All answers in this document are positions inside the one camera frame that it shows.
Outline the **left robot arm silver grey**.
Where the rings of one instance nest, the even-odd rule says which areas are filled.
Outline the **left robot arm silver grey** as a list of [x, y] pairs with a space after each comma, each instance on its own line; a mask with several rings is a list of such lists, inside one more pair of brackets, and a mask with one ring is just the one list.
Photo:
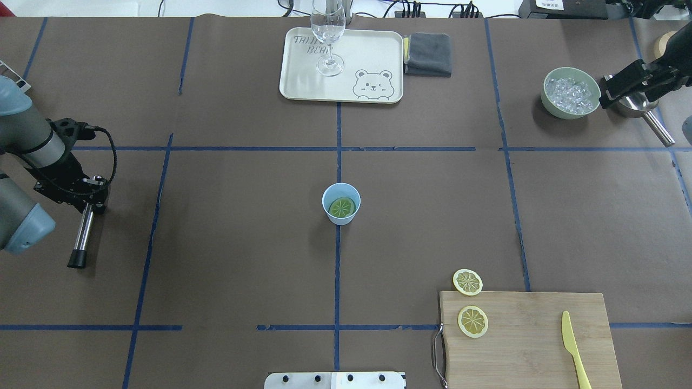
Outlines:
[[107, 207], [117, 167], [109, 177], [90, 177], [72, 149], [107, 130], [71, 118], [50, 120], [25, 89], [20, 79], [2, 76], [2, 158], [16, 162], [14, 170], [2, 166], [2, 251], [22, 254], [54, 232], [57, 224], [38, 199], [44, 196], [81, 215], [68, 266], [83, 269], [94, 217]]

